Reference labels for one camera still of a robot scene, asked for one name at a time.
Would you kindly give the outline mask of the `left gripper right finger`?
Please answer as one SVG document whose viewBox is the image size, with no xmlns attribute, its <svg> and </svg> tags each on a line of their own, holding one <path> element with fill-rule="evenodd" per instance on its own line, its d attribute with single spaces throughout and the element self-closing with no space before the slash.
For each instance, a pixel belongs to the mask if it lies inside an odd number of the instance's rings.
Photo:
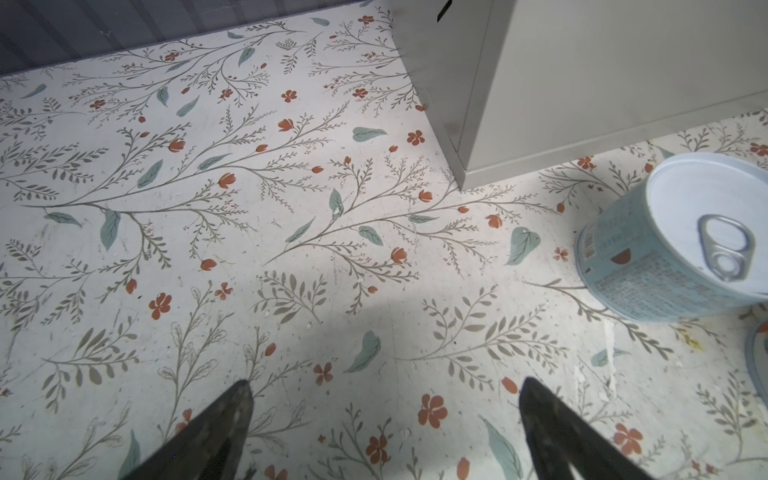
<svg viewBox="0 0 768 480">
<path fill-rule="evenodd" d="M 519 409 L 540 479 L 650 480 L 539 380 L 525 379 Z"/>
</svg>

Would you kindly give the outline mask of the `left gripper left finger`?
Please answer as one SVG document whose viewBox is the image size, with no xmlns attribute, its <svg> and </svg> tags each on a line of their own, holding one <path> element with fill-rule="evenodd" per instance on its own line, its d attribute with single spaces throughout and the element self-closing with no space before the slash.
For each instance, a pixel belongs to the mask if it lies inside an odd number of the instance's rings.
<svg viewBox="0 0 768 480">
<path fill-rule="evenodd" d="M 130 471 L 128 479 L 233 479 L 253 414 L 250 384 L 239 380 L 179 434 Z"/>
</svg>

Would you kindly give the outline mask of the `salmon label can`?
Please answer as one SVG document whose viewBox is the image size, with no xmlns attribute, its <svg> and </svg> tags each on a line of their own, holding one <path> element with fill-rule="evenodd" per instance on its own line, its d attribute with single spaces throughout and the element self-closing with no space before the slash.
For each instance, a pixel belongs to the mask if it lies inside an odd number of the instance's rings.
<svg viewBox="0 0 768 480">
<path fill-rule="evenodd" d="M 768 357 L 766 321 L 756 326 L 747 336 L 745 342 L 745 361 L 757 396 L 764 405 L 767 405 Z"/>
</svg>

